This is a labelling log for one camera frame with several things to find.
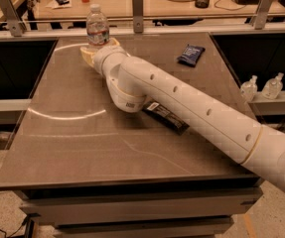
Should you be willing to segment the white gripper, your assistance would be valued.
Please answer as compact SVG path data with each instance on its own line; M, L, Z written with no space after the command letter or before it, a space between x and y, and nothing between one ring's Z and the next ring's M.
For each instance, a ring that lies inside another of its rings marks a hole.
M111 38L109 44L110 46L100 50L91 47L80 48L83 60L103 77L128 57L128 53L120 47L120 43L115 38Z

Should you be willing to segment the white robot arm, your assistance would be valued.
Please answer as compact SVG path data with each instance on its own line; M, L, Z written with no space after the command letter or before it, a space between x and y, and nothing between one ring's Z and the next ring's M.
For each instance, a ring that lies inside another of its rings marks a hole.
M262 125L119 45L82 47L113 103L135 113L147 97L163 104L235 162L285 192L285 134Z

